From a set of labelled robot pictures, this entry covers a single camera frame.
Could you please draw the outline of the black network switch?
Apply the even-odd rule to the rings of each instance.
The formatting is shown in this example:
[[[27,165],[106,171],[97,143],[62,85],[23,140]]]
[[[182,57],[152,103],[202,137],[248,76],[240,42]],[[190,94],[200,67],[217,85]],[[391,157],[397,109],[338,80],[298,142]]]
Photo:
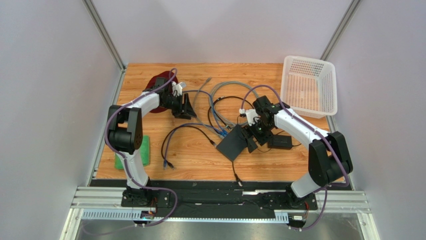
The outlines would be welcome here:
[[[216,149],[229,161],[234,162],[247,147],[247,138],[243,134],[243,128],[241,125],[236,125],[217,145]]]

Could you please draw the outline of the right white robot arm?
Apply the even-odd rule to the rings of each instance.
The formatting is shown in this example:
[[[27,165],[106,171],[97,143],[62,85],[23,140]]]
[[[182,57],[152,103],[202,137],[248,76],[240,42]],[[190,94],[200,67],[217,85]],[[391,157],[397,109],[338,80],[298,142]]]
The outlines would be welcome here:
[[[261,143],[271,129],[281,129],[308,150],[308,169],[289,188],[291,197],[301,199],[323,189],[332,182],[347,178],[353,163],[345,136],[316,127],[299,116],[288,104],[273,104],[266,96],[253,102],[253,109],[241,107],[239,113],[246,117],[253,137]]]

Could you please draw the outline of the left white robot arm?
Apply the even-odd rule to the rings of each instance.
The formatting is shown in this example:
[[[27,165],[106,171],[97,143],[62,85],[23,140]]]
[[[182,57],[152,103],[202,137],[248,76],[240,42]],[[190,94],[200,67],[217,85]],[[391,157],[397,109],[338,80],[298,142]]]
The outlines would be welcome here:
[[[152,87],[145,89],[132,101],[109,107],[104,141],[123,165],[127,193],[143,196],[153,190],[140,151],[143,117],[157,108],[170,110],[177,119],[190,120],[197,116],[188,94],[183,92],[185,87],[186,83],[175,82],[173,77],[157,77]]]

